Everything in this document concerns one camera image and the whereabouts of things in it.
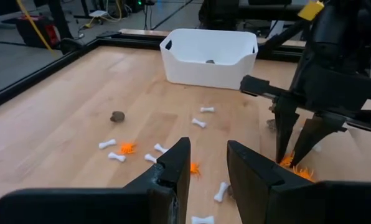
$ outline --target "wooden table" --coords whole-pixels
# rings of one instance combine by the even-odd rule
[[[295,68],[259,60],[253,75],[287,88]],[[213,200],[228,181],[226,142],[240,141],[273,159],[275,135],[266,128],[273,118],[270,104],[235,90],[169,83],[159,51],[99,47],[0,106],[0,196],[27,187],[121,187],[151,166],[145,154],[160,155],[156,143],[171,147],[188,136],[202,177],[191,177],[187,222],[214,215],[217,224],[240,223],[232,199]],[[202,114],[201,106],[216,112]],[[115,110],[125,112],[124,123],[110,121]],[[295,129],[311,116],[300,112]],[[207,127],[191,124],[192,118]],[[118,147],[100,150],[98,143],[112,138],[135,142],[136,154],[124,163],[109,160]],[[332,134],[321,144],[322,152],[301,163],[314,169],[316,180],[371,180],[371,133]]]

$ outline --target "metal frame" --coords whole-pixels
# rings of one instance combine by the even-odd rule
[[[36,85],[43,79],[53,75],[55,72],[76,61],[81,56],[91,52],[99,46],[126,47],[135,49],[160,50],[159,44],[165,39],[157,35],[136,35],[114,32],[102,34],[95,40],[84,45],[81,49],[72,51],[63,57],[53,61],[45,67],[27,75],[24,78],[0,90],[0,105],[19,95],[28,88]],[[293,47],[283,45],[274,49],[270,54],[258,54],[258,59],[279,60],[285,62],[298,62],[304,47]]]

